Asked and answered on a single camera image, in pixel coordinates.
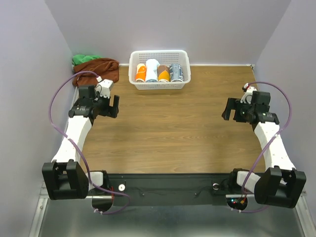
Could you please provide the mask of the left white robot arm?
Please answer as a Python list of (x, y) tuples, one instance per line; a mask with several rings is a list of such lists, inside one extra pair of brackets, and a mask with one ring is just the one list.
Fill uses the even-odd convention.
[(86, 198), (92, 188), (100, 195), (106, 194), (110, 182), (98, 172), (91, 180), (80, 162), (85, 161), (82, 148), (97, 116), (116, 118), (119, 113), (119, 96), (111, 102), (114, 83), (105, 79), (97, 85), (78, 88), (78, 98), (68, 112), (68, 126), (62, 130), (63, 140), (51, 162), (42, 167), (42, 175), (49, 198), (52, 200)]

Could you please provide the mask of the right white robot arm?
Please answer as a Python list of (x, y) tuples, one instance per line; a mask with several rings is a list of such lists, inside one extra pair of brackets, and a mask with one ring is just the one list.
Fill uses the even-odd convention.
[(279, 120), (270, 109), (271, 96), (254, 87), (245, 90), (242, 98), (228, 98), (222, 113), (229, 120), (235, 111), (234, 121), (249, 123), (259, 140), (265, 161), (265, 172), (257, 175), (253, 171), (234, 169), (227, 180), (233, 193), (240, 190), (254, 194), (258, 204), (294, 208), (306, 183), (306, 175), (296, 169), (290, 160), (280, 136)]

